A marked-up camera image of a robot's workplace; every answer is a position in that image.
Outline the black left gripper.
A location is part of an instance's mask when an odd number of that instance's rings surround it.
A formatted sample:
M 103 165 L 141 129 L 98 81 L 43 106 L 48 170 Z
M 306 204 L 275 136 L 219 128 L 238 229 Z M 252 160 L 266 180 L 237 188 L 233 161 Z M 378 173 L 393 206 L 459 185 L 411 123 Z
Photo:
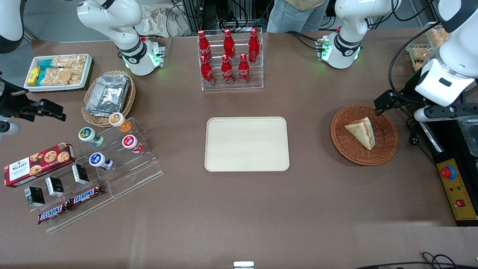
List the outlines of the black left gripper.
M 375 99 L 375 115 L 381 116 L 385 112 L 391 109 L 399 109 L 407 116 L 412 116 L 407 110 L 417 110 L 419 108 L 430 105 L 428 100 L 419 94 L 415 88 L 420 81 L 419 69 L 416 71 L 405 83 L 403 88 L 403 97 L 410 102 L 405 102 L 401 99 L 400 94 L 396 94 L 393 91 L 386 91 L 382 93 L 377 99 Z

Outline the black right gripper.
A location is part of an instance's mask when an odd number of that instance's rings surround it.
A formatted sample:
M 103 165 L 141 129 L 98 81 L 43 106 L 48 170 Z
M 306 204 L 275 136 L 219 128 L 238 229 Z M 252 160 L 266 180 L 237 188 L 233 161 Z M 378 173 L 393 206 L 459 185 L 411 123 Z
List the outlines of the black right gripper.
M 0 114 L 2 117 L 21 118 L 27 121 L 34 121 L 35 117 L 50 117 L 66 121 L 66 114 L 63 114 L 63 106 L 48 99 L 41 99 L 37 102 L 37 108 L 40 112 L 36 112 L 35 101 L 26 96 L 28 92 L 26 89 L 7 82 L 3 78 L 0 81 Z

